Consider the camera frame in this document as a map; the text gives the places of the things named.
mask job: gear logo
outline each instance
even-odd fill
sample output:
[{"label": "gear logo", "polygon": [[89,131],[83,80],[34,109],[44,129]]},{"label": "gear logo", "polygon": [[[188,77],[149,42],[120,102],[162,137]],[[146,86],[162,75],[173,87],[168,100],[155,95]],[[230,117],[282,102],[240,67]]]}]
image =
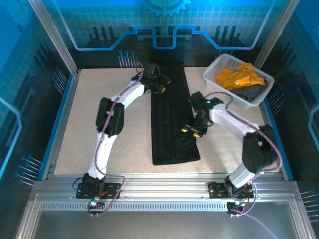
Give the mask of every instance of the gear logo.
[{"label": "gear logo", "polygon": [[149,10],[150,14],[166,17],[173,16],[174,13],[179,14],[179,10],[185,9],[188,3],[190,0],[145,0],[143,4],[144,9]]},{"label": "gear logo", "polygon": [[29,3],[27,0],[4,0],[4,5],[13,19],[21,24],[29,15]]}]

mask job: orange garment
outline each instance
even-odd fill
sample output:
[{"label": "orange garment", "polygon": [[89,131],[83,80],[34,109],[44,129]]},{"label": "orange garment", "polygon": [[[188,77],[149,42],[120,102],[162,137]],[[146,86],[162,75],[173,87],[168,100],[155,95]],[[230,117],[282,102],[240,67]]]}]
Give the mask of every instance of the orange garment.
[{"label": "orange garment", "polygon": [[241,64],[237,69],[238,72],[234,72],[223,68],[222,72],[216,76],[216,83],[229,91],[255,84],[265,85],[265,80],[256,74],[251,63]]}]

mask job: dark cloth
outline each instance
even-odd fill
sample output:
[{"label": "dark cloth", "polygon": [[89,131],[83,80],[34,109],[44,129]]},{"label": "dark cloth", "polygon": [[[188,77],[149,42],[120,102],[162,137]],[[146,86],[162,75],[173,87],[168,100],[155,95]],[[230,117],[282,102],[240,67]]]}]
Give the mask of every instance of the dark cloth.
[{"label": "dark cloth", "polygon": [[230,92],[243,98],[248,102],[253,102],[259,95],[261,95],[268,87],[268,83],[265,80],[265,85],[261,86],[258,84],[252,86],[244,86],[238,89],[231,90]]},{"label": "dark cloth", "polygon": [[184,66],[166,66],[161,73],[171,78],[166,91],[152,94],[152,156],[154,165],[177,164],[200,159],[196,138],[181,128],[193,114]]}]

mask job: laundry basket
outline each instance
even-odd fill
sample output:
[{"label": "laundry basket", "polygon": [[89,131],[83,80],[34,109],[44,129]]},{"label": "laundry basket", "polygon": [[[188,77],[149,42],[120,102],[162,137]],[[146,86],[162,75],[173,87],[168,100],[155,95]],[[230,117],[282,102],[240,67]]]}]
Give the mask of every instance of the laundry basket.
[{"label": "laundry basket", "polygon": [[266,95],[271,90],[275,80],[270,75],[255,68],[257,75],[264,78],[264,80],[267,81],[268,86],[266,90],[261,95],[259,95],[253,102],[248,102],[244,100],[243,98],[235,95],[234,93],[231,93],[230,91],[226,90],[225,88],[221,87],[220,85],[216,83],[216,75],[221,73],[223,68],[231,69],[233,71],[238,71],[237,66],[243,63],[244,63],[243,61],[237,59],[236,57],[233,57],[229,54],[222,54],[219,57],[217,57],[216,60],[214,60],[214,62],[211,63],[210,66],[205,70],[203,77],[206,81],[208,88],[210,88],[213,91],[222,91],[222,92],[226,92],[230,94],[233,97],[235,104],[239,105],[240,107],[244,109],[248,109],[253,106],[258,106],[260,102],[264,100]]}]

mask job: basket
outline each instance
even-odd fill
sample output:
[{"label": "basket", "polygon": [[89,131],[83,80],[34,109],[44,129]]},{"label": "basket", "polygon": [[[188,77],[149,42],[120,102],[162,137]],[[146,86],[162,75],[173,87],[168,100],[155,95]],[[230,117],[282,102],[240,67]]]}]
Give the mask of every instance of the basket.
[{"label": "basket", "polygon": [[226,90],[225,88],[221,87],[220,85],[218,85],[216,83],[216,80],[215,80],[216,75],[221,73],[223,68],[231,69],[233,71],[238,71],[237,66],[239,66],[243,63],[244,63],[243,61],[237,59],[236,57],[233,57],[229,54],[222,54],[219,57],[217,57],[216,60],[214,60],[214,62],[210,64],[210,66],[208,66],[208,68],[205,70],[205,72],[203,74],[203,77],[204,77],[206,84],[207,84],[207,87],[209,89],[211,89],[213,91],[222,91],[222,92],[226,92],[226,93],[230,94],[234,99],[233,103],[237,104],[238,106],[240,106],[244,109],[248,109],[250,107],[258,106],[261,103],[261,101],[264,100],[266,95],[271,90],[275,80],[270,75],[255,68],[257,75],[264,78],[264,80],[267,81],[268,87],[253,102],[248,102],[248,101],[244,100],[243,98],[235,95],[234,93]]}]

